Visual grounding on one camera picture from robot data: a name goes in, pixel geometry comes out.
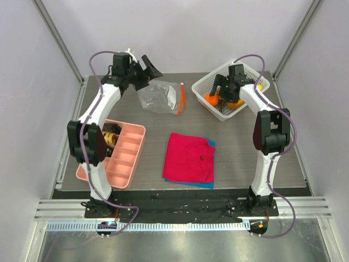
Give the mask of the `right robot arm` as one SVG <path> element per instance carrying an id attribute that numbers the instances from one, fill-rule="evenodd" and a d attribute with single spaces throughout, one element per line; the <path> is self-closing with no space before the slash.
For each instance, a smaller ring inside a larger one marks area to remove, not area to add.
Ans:
<path id="1" fill-rule="evenodd" d="M 254 216 L 272 207 L 276 166 L 291 140 L 290 112 L 273 104 L 261 92 L 258 82 L 247 78 L 242 64 L 233 64 L 228 67 L 228 75 L 216 74 L 209 93 L 217 94 L 225 102 L 242 100 L 256 115 L 252 141 L 257 150 L 257 166 L 245 204 Z"/>

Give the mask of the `fake brown longan bunch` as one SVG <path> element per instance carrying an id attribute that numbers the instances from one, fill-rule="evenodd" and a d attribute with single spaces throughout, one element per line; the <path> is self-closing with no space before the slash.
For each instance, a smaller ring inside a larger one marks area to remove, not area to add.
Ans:
<path id="1" fill-rule="evenodd" d="M 224 100 L 219 100 L 217 109 L 220 113 L 223 113 L 223 111 L 227 108 L 227 102 Z"/>

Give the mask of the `fake orange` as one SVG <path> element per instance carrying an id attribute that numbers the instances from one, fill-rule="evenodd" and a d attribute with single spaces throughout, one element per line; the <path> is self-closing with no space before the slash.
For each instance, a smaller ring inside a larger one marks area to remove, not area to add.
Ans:
<path id="1" fill-rule="evenodd" d="M 209 93 L 205 96 L 205 100 L 212 106 L 217 106 L 220 101 L 217 94 L 211 96 Z"/>

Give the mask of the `clear zip top bag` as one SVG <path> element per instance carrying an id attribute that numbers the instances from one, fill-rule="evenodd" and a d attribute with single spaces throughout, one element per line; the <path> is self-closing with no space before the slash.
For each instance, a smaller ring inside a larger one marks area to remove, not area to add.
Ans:
<path id="1" fill-rule="evenodd" d="M 143 109 L 157 114 L 180 115 L 186 107 L 183 82 L 151 80 L 137 95 Z"/>

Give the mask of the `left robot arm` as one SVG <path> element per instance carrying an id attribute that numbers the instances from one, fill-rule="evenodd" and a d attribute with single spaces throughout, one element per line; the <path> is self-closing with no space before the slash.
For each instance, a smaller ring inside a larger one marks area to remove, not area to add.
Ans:
<path id="1" fill-rule="evenodd" d="M 110 198 L 112 187 L 104 164 L 107 145 L 102 134 L 103 124 L 130 85 L 138 91 L 151 80 L 162 77 L 147 55 L 138 60 L 130 50 L 110 54 L 112 64 L 105 76 L 100 78 L 92 70 L 99 85 L 97 95 L 78 120 L 67 124 L 70 154 L 86 167 L 91 198 L 100 201 L 97 211 L 105 218 L 115 214 L 116 204 Z"/>

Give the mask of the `fake pineapple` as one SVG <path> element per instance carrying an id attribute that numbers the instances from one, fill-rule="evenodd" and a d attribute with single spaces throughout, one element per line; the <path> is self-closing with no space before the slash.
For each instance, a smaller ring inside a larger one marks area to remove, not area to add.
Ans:
<path id="1" fill-rule="evenodd" d="M 228 106 L 229 108 L 231 108 L 232 110 L 237 110 L 237 109 L 239 109 L 242 105 L 244 105 L 245 102 L 244 102 L 243 100 L 239 99 L 236 103 L 227 102 L 226 104 L 227 104 L 227 106 Z"/>

